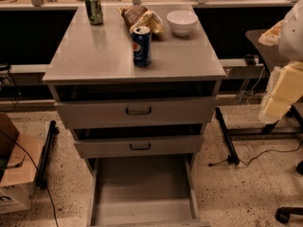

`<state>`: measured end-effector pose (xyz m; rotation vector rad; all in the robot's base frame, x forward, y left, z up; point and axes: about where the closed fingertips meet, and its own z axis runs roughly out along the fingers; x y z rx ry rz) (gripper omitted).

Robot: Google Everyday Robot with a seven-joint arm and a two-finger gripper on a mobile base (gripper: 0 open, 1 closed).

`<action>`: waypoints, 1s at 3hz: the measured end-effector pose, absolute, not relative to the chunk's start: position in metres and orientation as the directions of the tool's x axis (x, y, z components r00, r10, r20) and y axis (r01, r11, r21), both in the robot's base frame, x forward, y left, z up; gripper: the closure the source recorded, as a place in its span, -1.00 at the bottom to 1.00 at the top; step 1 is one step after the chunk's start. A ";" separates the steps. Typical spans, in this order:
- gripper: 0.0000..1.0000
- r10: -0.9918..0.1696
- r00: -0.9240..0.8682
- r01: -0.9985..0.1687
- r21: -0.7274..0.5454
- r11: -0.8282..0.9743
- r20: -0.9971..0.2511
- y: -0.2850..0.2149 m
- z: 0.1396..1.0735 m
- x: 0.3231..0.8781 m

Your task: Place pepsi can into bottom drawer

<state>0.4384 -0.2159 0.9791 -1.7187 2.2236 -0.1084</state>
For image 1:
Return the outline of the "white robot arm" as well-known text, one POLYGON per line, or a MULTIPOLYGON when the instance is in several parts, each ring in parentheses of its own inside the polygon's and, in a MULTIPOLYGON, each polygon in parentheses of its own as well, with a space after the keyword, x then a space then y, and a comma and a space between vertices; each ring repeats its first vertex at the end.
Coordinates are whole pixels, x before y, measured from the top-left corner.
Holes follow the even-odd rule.
POLYGON ((277 45, 290 60, 283 68, 275 66, 260 104, 258 120, 273 124, 303 97, 303 0, 258 38, 260 44, 277 45))

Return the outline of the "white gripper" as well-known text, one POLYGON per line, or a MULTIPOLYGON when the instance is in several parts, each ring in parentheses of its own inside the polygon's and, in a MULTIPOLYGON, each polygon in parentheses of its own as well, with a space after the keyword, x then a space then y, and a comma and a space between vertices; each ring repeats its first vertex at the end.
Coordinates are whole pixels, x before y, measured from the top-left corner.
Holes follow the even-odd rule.
POLYGON ((303 96, 303 23, 284 19, 264 32, 261 44, 278 46, 278 52, 290 62, 283 68, 276 66, 262 99, 258 120, 275 123, 303 96))

